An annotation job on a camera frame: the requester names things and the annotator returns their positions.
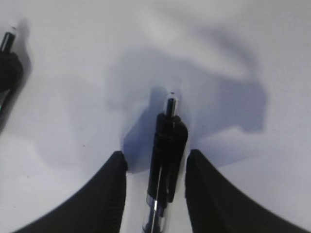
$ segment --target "black curved edge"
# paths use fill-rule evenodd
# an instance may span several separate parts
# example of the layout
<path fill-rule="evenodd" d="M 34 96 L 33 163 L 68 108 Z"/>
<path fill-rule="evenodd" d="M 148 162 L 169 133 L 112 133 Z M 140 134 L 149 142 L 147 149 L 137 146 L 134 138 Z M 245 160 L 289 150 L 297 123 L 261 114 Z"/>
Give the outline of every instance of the black curved edge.
<path fill-rule="evenodd" d="M 16 233 L 118 233 L 126 197 L 127 163 L 114 152 L 75 195 Z"/>
<path fill-rule="evenodd" d="M 243 194 L 199 150 L 187 159 L 185 182 L 194 233 L 307 233 Z"/>

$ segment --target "black object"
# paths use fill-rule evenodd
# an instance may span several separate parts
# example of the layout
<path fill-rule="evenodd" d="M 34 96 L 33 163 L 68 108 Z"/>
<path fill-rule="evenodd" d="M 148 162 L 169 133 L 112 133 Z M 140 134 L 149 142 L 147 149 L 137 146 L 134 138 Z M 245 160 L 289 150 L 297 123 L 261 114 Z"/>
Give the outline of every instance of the black object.
<path fill-rule="evenodd" d="M 124 155 L 114 152 L 74 196 L 16 233 L 118 233 L 125 204 L 126 171 Z"/>
<path fill-rule="evenodd" d="M 164 228 L 164 212 L 173 201 L 179 166 L 188 139 L 188 131 L 175 115 L 177 100 L 171 93 L 164 113 L 156 120 L 153 153 L 147 195 L 144 233 L 160 233 Z"/>
<path fill-rule="evenodd" d="M 23 66 L 11 52 L 15 35 L 6 32 L 0 45 L 0 124 L 23 77 Z"/>
<path fill-rule="evenodd" d="M 199 150 L 187 159 L 185 181 L 194 233 L 307 233 L 243 194 Z"/>

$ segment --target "pen barrel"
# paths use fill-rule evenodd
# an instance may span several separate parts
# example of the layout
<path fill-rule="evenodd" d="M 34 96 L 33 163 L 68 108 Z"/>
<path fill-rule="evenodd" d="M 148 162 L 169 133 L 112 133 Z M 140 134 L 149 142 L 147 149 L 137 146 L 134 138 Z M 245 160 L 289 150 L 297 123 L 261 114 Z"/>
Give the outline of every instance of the pen barrel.
<path fill-rule="evenodd" d="M 164 113 L 157 116 L 147 191 L 147 211 L 143 224 L 144 233 L 163 232 L 165 209 L 174 198 L 187 139 L 188 130 L 180 117 L 167 117 Z"/>

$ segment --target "white surface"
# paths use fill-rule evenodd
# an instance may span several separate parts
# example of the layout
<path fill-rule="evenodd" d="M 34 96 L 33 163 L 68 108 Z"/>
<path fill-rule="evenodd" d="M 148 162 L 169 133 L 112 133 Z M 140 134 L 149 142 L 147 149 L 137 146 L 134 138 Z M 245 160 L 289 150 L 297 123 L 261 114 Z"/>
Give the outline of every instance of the white surface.
<path fill-rule="evenodd" d="M 143 145 L 163 96 L 156 87 L 182 96 L 189 148 L 261 205 L 311 230 L 310 1 L 0 6 L 0 22 L 24 30 L 31 62 L 0 135 L 0 232 L 62 203 L 123 147 L 145 155 L 131 160 L 121 227 L 139 232 L 150 156 Z M 183 183 L 168 232 L 191 231 Z"/>

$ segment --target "black plastic piece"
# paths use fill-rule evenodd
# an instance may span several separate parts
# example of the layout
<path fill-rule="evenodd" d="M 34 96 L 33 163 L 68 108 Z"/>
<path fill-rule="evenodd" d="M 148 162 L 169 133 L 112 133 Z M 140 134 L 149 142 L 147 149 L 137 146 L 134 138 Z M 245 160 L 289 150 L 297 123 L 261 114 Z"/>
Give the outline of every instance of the black plastic piece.
<path fill-rule="evenodd" d="M 126 171 L 124 155 L 114 152 L 80 191 L 16 233 L 118 233 L 125 204 Z"/>
<path fill-rule="evenodd" d="M 187 159 L 185 181 L 194 233 L 307 233 L 251 200 L 199 150 Z"/>
<path fill-rule="evenodd" d="M 24 74 L 18 56 L 10 52 L 14 39 L 15 35 L 7 32 L 0 46 L 0 129 Z"/>
<path fill-rule="evenodd" d="M 172 202 L 188 130 L 180 117 L 157 116 L 148 194 L 163 207 Z"/>

